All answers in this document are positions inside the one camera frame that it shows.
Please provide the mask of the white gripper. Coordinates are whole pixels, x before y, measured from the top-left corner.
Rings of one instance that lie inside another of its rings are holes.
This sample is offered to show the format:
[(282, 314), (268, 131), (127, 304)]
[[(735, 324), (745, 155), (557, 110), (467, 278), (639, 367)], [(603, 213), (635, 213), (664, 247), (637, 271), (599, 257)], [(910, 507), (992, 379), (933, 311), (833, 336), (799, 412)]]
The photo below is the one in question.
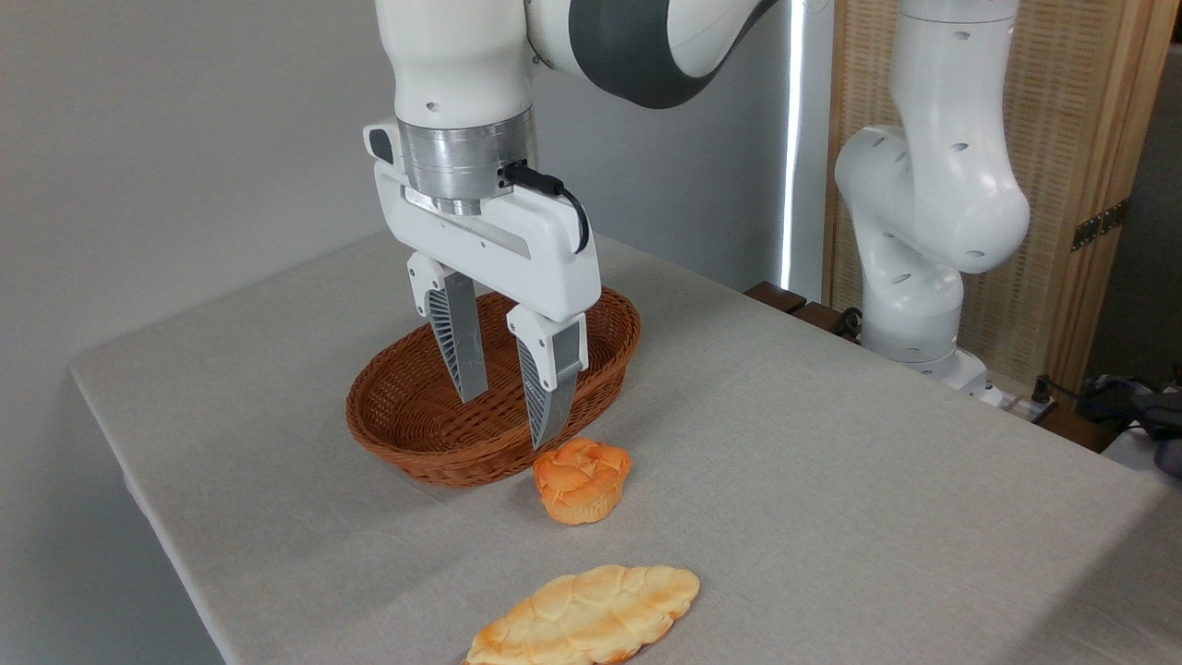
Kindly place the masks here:
[(602, 294), (595, 239), (584, 235), (567, 198), (524, 187), (480, 201), (478, 215), (447, 213), (409, 184), (392, 120), (366, 126), (364, 141), (387, 224), (414, 250), (408, 274), (416, 311), (462, 403), (488, 389), (473, 281), (524, 304), (511, 308), (507, 322), (533, 450), (540, 450), (566, 426), (578, 374), (587, 369), (583, 312)]

